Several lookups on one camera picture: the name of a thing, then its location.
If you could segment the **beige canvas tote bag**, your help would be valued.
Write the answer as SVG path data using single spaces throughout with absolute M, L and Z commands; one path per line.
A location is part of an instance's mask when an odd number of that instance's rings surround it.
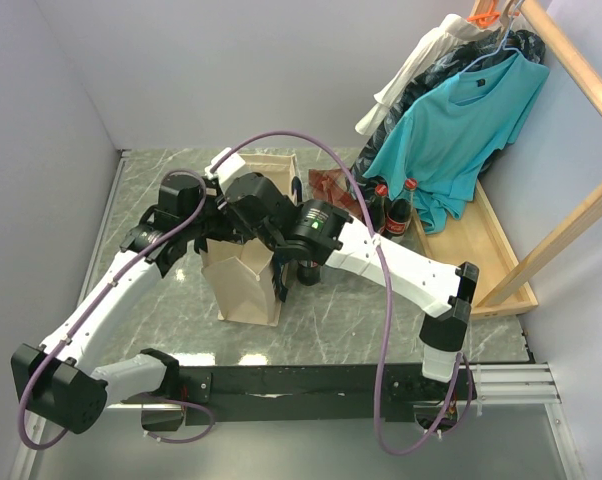
M 277 188 L 293 196 L 296 156 L 240 155 L 251 171 L 268 177 Z M 278 324 L 282 301 L 276 285 L 273 253 L 259 240 L 240 245 L 209 239 L 202 252 L 202 273 L 211 286 L 220 321 L 252 325 Z

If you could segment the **cola bottle red cap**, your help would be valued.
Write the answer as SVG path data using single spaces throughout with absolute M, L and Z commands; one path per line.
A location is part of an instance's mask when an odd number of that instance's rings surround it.
M 297 279 L 304 286 L 313 286 L 321 281 L 321 265 L 306 260 L 297 262 Z
M 388 187 L 380 183 L 375 186 L 374 193 L 368 203 L 368 212 L 372 220 L 373 230 L 378 234 L 385 230 L 387 197 Z
M 386 213 L 383 236 L 395 243 L 401 241 L 410 224 L 417 186 L 418 182 L 415 178 L 407 178 L 403 185 L 404 192 L 393 201 Z

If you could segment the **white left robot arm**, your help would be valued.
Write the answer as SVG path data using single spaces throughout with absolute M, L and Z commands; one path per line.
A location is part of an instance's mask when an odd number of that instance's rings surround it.
M 37 347 L 20 345 L 11 358 L 19 399 L 18 431 L 31 440 L 25 418 L 32 413 L 63 432 L 87 431 L 109 405 L 149 394 L 157 401 L 179 400 L 183 387 L 178 361 L 156 349 L 102 366 L 100 352 L 127 312 L 201 238 L 204 213 L 215 204 L 208 182 L 185 169 L 162 180 L 158 201 L 128 232 L 109 269 L 76 310 Z

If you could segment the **light blue hanger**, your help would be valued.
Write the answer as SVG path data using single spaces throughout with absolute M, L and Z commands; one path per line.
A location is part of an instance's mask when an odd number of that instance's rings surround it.
M 538 54 L 536 51 L 532 34 L 524 30 L 513 30 L 516 25 L 521 25 L 515 20 L 515 16 L 519 13 L 522 4 L 523 1 L 507 1 L 499 15 L 501 28 L 481 40 L 464 45 L 456 52 L 458 56 L 456 75 L 495 66 L 518 54 L 533 63 L 543 60 L 543 54 Z

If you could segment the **turquoise t-shirt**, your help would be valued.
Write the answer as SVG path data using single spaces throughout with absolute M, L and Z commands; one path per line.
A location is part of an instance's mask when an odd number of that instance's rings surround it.
M 548 75 L 515 53 L 452 76 L 402 115 L 365 177 L 382 178 L 391 199 L 413 200 L 426 233 L 443 231 L 473 200 L 490 155 L 517 140 Z

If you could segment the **cola bottle red cap front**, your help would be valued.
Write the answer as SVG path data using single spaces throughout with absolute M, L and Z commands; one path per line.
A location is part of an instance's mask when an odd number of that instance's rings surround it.
M 385 230 L 387 197 L 388 187 L 380 183 L 375 186 L 374 193 L 368 203 L 368 212 L 372 220 L 373 230 L 378 234 Z

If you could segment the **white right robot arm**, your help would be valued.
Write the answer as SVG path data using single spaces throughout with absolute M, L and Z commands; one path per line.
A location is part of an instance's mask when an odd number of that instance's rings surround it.
M 377 233 L 346 211 L 320 200 L 296 205 L 260 173 L 222 174 L 223 210 L 233 226 L 259 239 L 282 261 L 316 264 L 366 278 L 410 300 L 424 313 L 419 385 L 431 398 L 454 386 L 478 282 L 478 268 L 439 263 Z

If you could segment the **red plaid folded cloth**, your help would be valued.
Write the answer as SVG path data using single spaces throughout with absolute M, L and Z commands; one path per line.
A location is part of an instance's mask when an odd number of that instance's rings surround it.
M 341 169 L 310 169 L 308 183 L 312 197 L 338 208 L 361 215 L 356 197 L 348 190 L 349 183 Z

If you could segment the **dark floral shirt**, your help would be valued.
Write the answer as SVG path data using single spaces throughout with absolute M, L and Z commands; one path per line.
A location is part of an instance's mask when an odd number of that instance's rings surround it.
M 437 59 L 423 73 L 400 87 L 398 98 L 391 100 L 388 108 L 381 108 L 378 114 L 380 123 L 377 126 L 372 125 L 369 139 L 351 167 L 352 175 L 364 195 L 372 193 L 374 180 L 366 179 L 363 174 L 371 166 L 386 137 L 394 130 L 403 114 L 421 96 L 462 71 L 479 57 L 492 53 L 497 48 L 497 37 L 498 33 L 493 32 L 484 39 L 456 46 Z M 543 62 L 546 53 L 545 43 L 536 33 L 528 30 L 510 32 L 503 50 L 497 55 L 475 63 L 470 71 L 482 70 L 504 61 L 514 54 L 514 51 L 507 50 L 508 47 L 518 49 L 527 60 L 537 64 Z

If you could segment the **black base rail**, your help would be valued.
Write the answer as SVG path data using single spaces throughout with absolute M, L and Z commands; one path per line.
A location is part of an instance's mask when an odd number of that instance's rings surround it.
M 210 409 L 219 422 L 371 418 L 376 366 L 209 366 L 180 369 L 178 400 Z M 387 364 L 380 416 L 412 422 L 419 405 L 438 405 L 449 386 L 421 375 L 417 363 Z

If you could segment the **white garment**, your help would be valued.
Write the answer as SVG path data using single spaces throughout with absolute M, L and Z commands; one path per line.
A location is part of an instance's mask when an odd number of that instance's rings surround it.
M 356 123 L 355 131 L 370 136 L 388 114 L 410 81 L 455 47 L 489 36 L 497 28 L 480 28 L 457 14 L 448 14 L 416 44 L 394 77 L 373 95 L 374 105 Z

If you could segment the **orange hanger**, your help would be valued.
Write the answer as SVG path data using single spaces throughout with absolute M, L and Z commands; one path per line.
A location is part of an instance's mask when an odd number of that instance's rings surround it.
M 480 28 L 487 28 L 500 17 L 500 0 L 475 0 L 467 21 Z

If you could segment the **wooden clothes rack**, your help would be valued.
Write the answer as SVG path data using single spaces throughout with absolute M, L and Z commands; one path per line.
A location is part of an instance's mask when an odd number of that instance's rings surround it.
M 516 143 L 446 229 L 410 231 L 436 260 L 477 264 L 477 319 L 566 304 L 602 259 L 602 1 L 522 7 L 544 39 L 548 80 Z

